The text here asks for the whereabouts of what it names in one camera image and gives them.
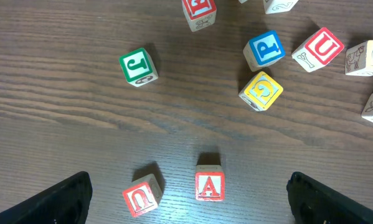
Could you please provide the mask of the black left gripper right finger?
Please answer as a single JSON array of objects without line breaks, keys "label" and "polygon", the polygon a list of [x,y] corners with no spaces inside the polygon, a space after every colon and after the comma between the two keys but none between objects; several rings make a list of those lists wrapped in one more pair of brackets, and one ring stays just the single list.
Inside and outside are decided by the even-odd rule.
[{"label": "black left gripper right finger", "polygon": [[286,190],[297,224],[373,224],[373,210],[302,172],[292,173]]}]

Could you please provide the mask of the yellow O block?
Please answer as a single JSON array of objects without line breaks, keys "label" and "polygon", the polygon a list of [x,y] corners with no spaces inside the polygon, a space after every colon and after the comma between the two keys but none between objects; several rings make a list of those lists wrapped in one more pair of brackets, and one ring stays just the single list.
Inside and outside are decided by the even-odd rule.
[{"label": "yellow O block", "polygon": [[373,76],[373,40],[368,40],[346,51],[345,74]]}]

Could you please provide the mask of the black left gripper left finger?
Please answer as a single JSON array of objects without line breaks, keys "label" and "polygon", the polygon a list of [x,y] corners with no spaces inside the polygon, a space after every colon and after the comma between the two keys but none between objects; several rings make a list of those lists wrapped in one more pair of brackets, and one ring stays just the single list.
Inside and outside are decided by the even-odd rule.
[{"label": "black left gripper left finger", "polygon": [[93,189],[81,171],[0,213],[0,224],[84,224]]}]

